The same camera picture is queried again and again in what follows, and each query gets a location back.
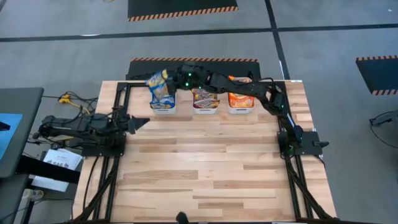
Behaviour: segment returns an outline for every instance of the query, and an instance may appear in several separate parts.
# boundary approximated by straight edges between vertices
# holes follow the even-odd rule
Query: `orange snack bag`
[[[228,77],[230,80],[237,80],[239,82],[249,83],[250,78],[246,77]],[[232,108],[252,108],[254,106],[253,96],[244,96],[236,93],[228,93],[228,103]]]

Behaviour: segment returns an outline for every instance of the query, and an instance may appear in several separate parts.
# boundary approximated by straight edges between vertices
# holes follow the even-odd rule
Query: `gray floor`
[[[393,0],[271,0],[278,27],[396,23]],[[269,27],[263,0],[240,0],[239,11],[127,22],[127,1],[8,0],[0,12],[0,37],[112,34]],[[396,223],[398,150],[371,133],[368,119],[397,109],[396,96],[372,96],[355,57],[396,55],[398,29],[284,32],[280,39],[291,79],[304,81],[325,149],[326,171],[337,214],[344,220]],[[258,58],[263,77],[282,79],[271,33],[212,34],[100,40],[0,43],[0,88],[42,86],[45,95],[72,90],[98,94],[103,80],[123,80],[133,57]],[[74,108],[44,98],[34,128],[48,114],[73,116]],[[377,129],[398,145],[393,126]],[[46,146],[27,146],[34,156]],[[73,198],[75,186],[66,195]],[[43,202],[31,223],[62,222],[71,202]]]

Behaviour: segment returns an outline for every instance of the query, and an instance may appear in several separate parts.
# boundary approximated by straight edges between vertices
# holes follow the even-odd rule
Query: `wooden table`
[[[102,84],[97,113],[109,113],[117,82]],[[303,129],[313,128],[302,82],[286,81],[290,108]],[[277,120],[257,101],[249,114],[228,113],[226,94],[216,114],[194,114],[190,91],[177,92],[177,113],[156,116],[147,88],[133,88],[128,113],[150,117],[128,135],[120,160],[112,222],[174,222],[179,211],[191,222],[292,221],[294,212],[284,161],[279,157]],[[323,164],[302,156],[309,191],[330,215],[335,209]],[[85,159],[73,206],[81,213],[94,158]],[[95,166],[87,204],[94,196],[102,158]],[[105,193],[101,215],[106,206]],[[298,194],[302,216],[305,207]]]

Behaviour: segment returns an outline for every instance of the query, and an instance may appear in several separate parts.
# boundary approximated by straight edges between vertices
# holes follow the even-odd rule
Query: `food package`
[[[202,89],[193,89],[193,107],[194,108],[217,108],[220,101],[218,100],[217,94],[209,93]]]
[[[243,83],[251,82],[250,78],[246,77],[228,77],[230,80],[237,80]],[[228,103],[231,108],[252,108],[254,107],[254,97],[244,96],[236,93],[228,93]]]
[[[168,109],[175,106],[175,95],[170,95],[167,89],[167,70],[155,73],[146,80],[149,91],[152,93],[152,101],[149,103],[152,109]]]

